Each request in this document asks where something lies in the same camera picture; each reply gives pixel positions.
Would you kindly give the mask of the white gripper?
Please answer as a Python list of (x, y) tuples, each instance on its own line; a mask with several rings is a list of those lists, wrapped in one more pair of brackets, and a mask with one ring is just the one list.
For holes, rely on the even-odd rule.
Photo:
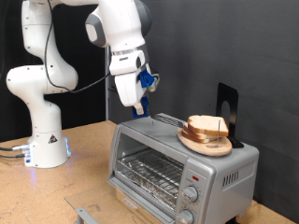
[(115, 76), (115, 84), (121, 103), (124, 106), (132, 106), (136, 116), (143, 116), (144, 108), (141, 104), (141, 98), (146, 89), (137, 79), (137, 72)]

